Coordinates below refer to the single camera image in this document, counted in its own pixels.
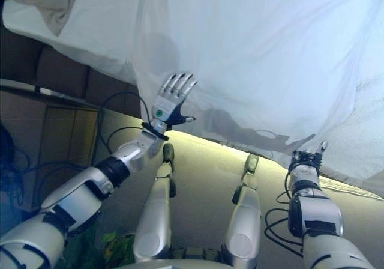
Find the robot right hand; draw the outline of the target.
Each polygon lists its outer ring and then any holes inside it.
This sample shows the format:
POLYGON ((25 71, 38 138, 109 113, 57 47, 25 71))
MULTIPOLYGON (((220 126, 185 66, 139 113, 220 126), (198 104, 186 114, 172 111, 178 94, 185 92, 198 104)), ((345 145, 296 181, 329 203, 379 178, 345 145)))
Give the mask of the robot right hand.
POLYGON ((306 165, 316 169, 317 176, 320 175, 320 167, 322 165, 323 153, 328 147, 328 141, 323 140, 315 153, 295 150, 292 153, 291 163, 288 171, 291 172, 294 168, 300 165, 306 165))

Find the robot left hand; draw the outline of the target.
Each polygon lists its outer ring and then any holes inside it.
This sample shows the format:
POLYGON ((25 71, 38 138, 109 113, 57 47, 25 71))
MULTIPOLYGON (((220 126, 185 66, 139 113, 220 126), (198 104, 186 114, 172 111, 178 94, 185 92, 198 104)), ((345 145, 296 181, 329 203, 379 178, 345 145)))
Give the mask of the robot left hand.
POLYGON ((158 132, 164 133, 174 125, 194 122, 194 116, 181 114, 181 107, 189 93, 197 84, 193 73, 173 73, 166 77, 154 99, 150 125, 158 132))

